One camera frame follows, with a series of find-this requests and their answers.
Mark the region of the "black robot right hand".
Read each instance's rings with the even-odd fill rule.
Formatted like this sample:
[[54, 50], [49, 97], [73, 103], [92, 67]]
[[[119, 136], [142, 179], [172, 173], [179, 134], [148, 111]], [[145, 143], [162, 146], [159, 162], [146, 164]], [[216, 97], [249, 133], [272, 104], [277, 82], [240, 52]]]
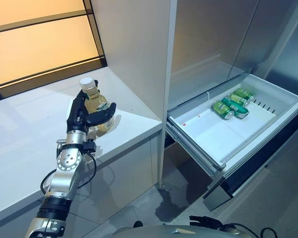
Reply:
[[189, 216], [189, 225], [217, 229], [221, 227], [223, 223], [210, 214], [195, 213]]

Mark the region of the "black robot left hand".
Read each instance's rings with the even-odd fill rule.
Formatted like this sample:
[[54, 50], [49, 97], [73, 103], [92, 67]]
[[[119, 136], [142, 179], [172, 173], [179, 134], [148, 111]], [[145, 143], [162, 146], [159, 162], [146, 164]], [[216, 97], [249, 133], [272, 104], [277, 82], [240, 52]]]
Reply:
[[100, 94], [98, 81], [92, 77], [80, 79], [80, 92], [72, 101], [67, 117], [67, 132], [80, 130], [88, 133], [90, 127], [107, 132], [114, 124], [116, 104], [109, 103]]

